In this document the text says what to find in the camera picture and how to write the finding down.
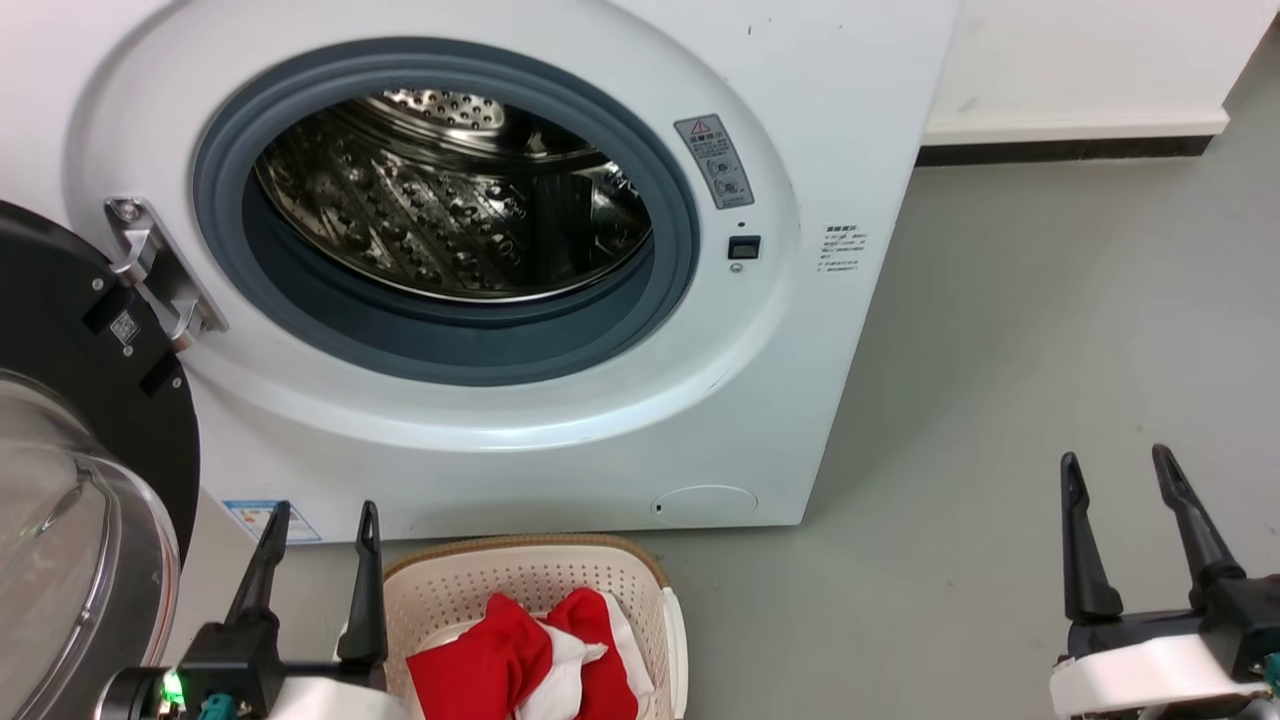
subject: stainless steel drum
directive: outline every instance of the stainless steel drum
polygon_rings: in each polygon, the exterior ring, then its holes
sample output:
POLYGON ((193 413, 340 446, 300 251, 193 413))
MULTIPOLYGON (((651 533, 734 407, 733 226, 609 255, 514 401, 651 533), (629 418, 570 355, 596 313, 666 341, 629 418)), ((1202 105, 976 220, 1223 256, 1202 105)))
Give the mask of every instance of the stainless steel drum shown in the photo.
POLYGON ((604 278, 649 238, 639 192, 564 131, 444 90, 358 97, 305 118, 256 164, 312 247, 399 291, 516 302, 604 278))

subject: black baseboard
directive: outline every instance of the black baseboard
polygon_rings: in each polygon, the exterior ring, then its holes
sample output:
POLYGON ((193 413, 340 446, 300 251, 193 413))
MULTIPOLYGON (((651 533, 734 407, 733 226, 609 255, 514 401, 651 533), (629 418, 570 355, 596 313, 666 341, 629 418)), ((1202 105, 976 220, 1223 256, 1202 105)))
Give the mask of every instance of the black baseboard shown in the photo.
POLYGON ((1115 137, 1053 140, 1048 142, 992 142, 984 145, 931 145, 920 147, 916 168, 943 165, 995 165, 1001 163, 1062 163, 1120 158, 1196 158, 1204 154, 1212 135, 1184 137, 1115 137))

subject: washing machine door opening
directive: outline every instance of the washing machine door opening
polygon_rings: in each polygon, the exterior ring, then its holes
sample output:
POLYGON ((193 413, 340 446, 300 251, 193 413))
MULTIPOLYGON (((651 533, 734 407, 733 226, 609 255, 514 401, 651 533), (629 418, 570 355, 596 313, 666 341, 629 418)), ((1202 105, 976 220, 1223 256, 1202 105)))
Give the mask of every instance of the washing machine door opening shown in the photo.
POLYGON ((652 240, 639 191, 603 152, 465 91, 339 102, 289 127, 253 169, 310 247, 371 282, 440 300, 570 293, 652 240))
POLYGON ((692 279, 698 215, 659 129, 524 55, 353 42, 230 99, 196 215, 237 288, 325 352, 436 383, 552 379, 640 342, 692 279))

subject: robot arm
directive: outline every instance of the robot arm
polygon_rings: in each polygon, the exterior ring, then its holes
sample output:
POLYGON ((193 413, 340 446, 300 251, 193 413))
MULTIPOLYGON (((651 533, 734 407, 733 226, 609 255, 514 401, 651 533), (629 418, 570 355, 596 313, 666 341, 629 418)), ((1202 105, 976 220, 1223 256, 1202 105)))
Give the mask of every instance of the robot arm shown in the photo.
POLYGON ((1124 615, 1089 527, 1074 454, 1062 457, 1062 580, 1071 620, 1050 693, 1059 717, 1277 717, 1280 582, 1247 578, 1165 446, 1152 448, 1160 495, 1178 519, 1190 610, 1124 615))
POLYGON ((365 502, 356 536, 360 565, 337 662, 284 662, 271 582, 284 559, 291 507, 280 502, 262 530, 223 623, 196 633, 178 667, 129 667, 108 684, 99 720, 403 720, 383 692, 383 611, 378 507, 365 502))

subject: white cloth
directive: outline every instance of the white cloth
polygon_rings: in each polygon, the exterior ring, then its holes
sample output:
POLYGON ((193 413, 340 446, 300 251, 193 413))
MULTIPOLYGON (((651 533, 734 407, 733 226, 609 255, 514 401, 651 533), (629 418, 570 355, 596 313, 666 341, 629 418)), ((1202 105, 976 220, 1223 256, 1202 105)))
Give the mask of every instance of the white cloth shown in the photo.
POLYGON ((602 592, 604 596, 604 605, 609 609, 609 632, 613 633, 613 647, 617 648, 618 656, 622 657, 622 667, 627 671, 627 687, 631 688, 631 694, 636 696, 636 703, 640 706, 640 715, 645 714, 646 700, 653 694, 653 679, 649 678, 649 671, 644 669, 644 656, 640 655, 640 644, 636 642, 636 635, 631 630, 631 623, 627 623, 627 616, 622 614, 622 607, 618 605, 617 598, 611 593, 602 592))
POLYGON ((516 720, 573 720, 582 707, 582 665, 604 657, 608 647, 586 644, 550 625, 538 625, 552 638, 552 669, 516 707, 516 720))

